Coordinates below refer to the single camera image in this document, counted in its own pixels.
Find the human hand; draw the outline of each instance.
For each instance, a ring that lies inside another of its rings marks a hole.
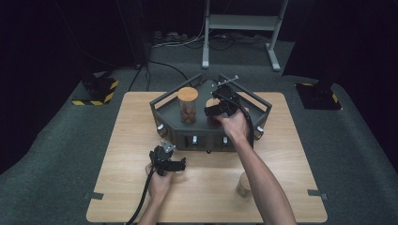
[[[249,127],[246,122],[245,116],[241,110],[230,116],[217,115],[215,118],[222,123],[225,134],[232,140],[232,142],[238,142],[239,140],[246,140],[249,134]]]
[[[146,174],[150,173],[151,167],[152,163],[146,165]],[[166,197],[167,193],[169,192],[173,175],[174,172],[168,172],[165,176],[160,176],[157,172],[153,173],[148,189],[152,199],[163,201],[164,197]]]

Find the wooden table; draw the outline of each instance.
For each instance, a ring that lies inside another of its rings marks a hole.
[[[161,144],[149,107],[161,94],[130,92],[124,96],[94,190],[103,198],[91,199],[89,221],[126,222],[135,212],[145,185],[149,151]],[[317,186],[284,96],[255,94],[270,102],[272,110],[254,150],[281,183],[297,222],[326,221],[321,198],[308,195],[308,189],[317,190]],[[183,157],[187,158],[186,171],[175,174],[159,222],[262,222],[253,198],[242,198],[236,192],[243,172],[236,152],[175,150],[172,160]]]

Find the gray carpet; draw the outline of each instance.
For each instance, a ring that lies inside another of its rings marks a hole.
[[[211,45],[222,48],[225,44],[212,41]],[[282,68],[293,45],[277,42],[275,52]],[[155,48],[151,59],[170,64],[188,77],[237,74],[238,82],[252,91],[283,93],[314,179],[329,196],[324,201],[329,216],[326,224],[398,224],[398,176],[341,86],[334,84],[332,90],[343,110],[305,110],[294,83],[316,81],[273,72],[264,43],[210,50],[209,69],[201,69],[201,49]],[[148,67],[150,91],[168,91],[184,82],[170,67]],[[108,105],[65,102],[28,154],[0,175],[0,224],[89,224],[85,219],[89,200],[84,195],[94,190],[121,100],[136,72],[120,68],[113,73],[119,85]],[[143,68],[132,91],[145,91],[145,73]]]

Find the forearm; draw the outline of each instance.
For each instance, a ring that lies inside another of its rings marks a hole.
[[[158,221],[159,214],[161,213],[161,199],[152,199],[149,201],[143,215],[138,222],[139,225],[152,225]]]
[[[246,139],[234,146],[249,178],[255,203],[266,224],[296,224],[290,203],[279,182]]]

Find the dark background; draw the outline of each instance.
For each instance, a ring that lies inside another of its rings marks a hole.
[[[199,34],[205,1],[147,2],[154,30]],[[212,1],[212,12],[277,15],[280,6],[277,0],[229,3]],[[394,0],[290,0],[279,35],[296,41],[284,74],[323,79],[328,61],[343,57],[335,82],[352,97],[395,168],[397,15]],[[29,150],[87,70],[134,67],[133,51],[116,1],[1,1],[0,173]]]

